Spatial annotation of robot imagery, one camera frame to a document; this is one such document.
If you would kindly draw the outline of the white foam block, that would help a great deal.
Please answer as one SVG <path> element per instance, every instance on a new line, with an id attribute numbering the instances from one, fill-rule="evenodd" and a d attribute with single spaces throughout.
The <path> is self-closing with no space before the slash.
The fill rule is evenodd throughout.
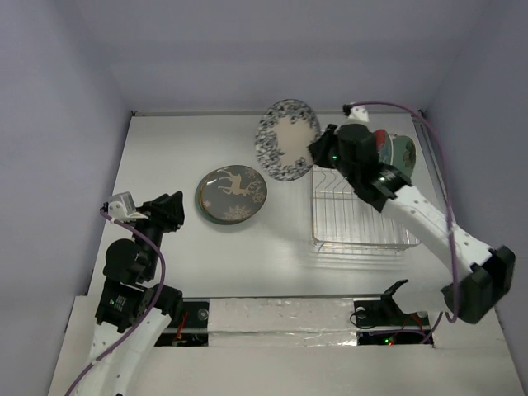
<path id="1" fill-rule="evenodd" d="M 354 347 L 353 300 L 341 298 L 212 299 L 211 347 Z"/>

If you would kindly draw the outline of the green floral plate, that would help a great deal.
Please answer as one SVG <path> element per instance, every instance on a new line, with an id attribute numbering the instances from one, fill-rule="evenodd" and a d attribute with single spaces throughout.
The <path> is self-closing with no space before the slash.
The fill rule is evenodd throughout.
<path id="1" fill-rule="evenodd" d="M 392 165 L 408 178 L 412 177 L 416 166 L 416 146 L 407 136 L 392 136 Z"/>

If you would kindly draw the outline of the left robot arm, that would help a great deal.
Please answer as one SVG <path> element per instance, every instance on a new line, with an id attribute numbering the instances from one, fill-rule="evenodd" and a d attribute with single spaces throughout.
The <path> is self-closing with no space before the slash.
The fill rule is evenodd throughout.
<path id="1" fill-rule="evenodd" d="M 163 194 L 141 206 L 130 192 L 100 209 L 109 223 L 132 233 L 106 250 L 101 296 L 87 365 L 68 395 L 126 395 L 162 332 L 183 317 L 182 292 L 166 285 L 163 235 L 184 224 L 183 194 Z"/>

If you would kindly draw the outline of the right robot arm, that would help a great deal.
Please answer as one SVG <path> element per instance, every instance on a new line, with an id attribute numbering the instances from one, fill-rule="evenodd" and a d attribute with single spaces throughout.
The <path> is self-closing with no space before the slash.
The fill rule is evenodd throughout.
<path id="1" fill-rule="evenodd" d="M 449 270 L 447 309 L 476 324 L 511 289 L 516 255 L 492 248 L 442 213 L 395 166 L 380 161 L 375 133 L 360 124 L 330 125 L 308 147 L 313 163 L 338 171 L 360 200 L 400 223 Z"/>

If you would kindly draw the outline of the red and teal plate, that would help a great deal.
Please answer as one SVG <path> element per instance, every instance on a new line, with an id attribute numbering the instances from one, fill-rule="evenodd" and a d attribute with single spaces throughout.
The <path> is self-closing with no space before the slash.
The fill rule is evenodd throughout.
<path id="1" fill-rule="evenodd" d="M 389 133 L 386 130 L 376 130 L 374 132 L 376 137 L 376 147 L 379 155 L 379 160 L 382 163 L 391 164 L 393 156 L 393 145 Z"/>

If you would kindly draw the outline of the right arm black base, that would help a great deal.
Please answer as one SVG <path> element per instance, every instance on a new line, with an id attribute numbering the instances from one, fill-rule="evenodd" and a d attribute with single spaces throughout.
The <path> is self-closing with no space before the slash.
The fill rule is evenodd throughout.
<path id="1" fill-rule="evenodd" d="M 373 299 L 354 299 L 353 311 L 349 317 L 351 323 L 360 330 L 389 326 L 402 328 L 405 324 L 417 324 L 416 313 L 404 313 L 394 301 L 396 291 L 406 283 L 407 279 L 399 280 Z"/>

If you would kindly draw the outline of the light blue plate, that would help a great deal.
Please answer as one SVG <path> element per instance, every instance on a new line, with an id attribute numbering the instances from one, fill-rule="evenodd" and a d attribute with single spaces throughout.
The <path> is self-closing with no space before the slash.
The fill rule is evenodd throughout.
<path id="1" fill-rule="evenodd" d="M 205 185 L 205 182 L 207 181 L 208 177 L 209 177 L 209 173 L 206 174 L 201 180 L 200 182 L 198 183 L 197 187 L 196 187 L 196 190 L 195 190 L 195 195 L 194 195 L 194 202 L 195 202 L 195 207 L 196 207 L 196 210 L 197 212 L 201 215 L 201 217 L 207 221 L 209 221 L 210 223 L 213 223 L 213 224 L 218 224 L 218 225 L 235 225 L 235 224 L 240 224 L 244 221 L 246 221 L 246 219 L 235 219 L 235 220 L 223 220 L 223 219 L 216 219 L 215 217 L 211 216 L 202 206 L 201 206 L 201 202 L 200 202 L 200 192 L 202 190 L 202 187 Z"/>

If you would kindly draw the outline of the blue white floral plate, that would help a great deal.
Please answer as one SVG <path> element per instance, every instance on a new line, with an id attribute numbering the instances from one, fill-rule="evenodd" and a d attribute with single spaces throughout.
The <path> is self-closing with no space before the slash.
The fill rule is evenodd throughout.
<path id="1" fill-rule="evenodd" d="M 322 135 L 315 111 L 299 99 L 283 99 L 260 119 L 255 136 L 257 161 L 280 182 L 292 182 L 313 166 L 309 146 Z"/>

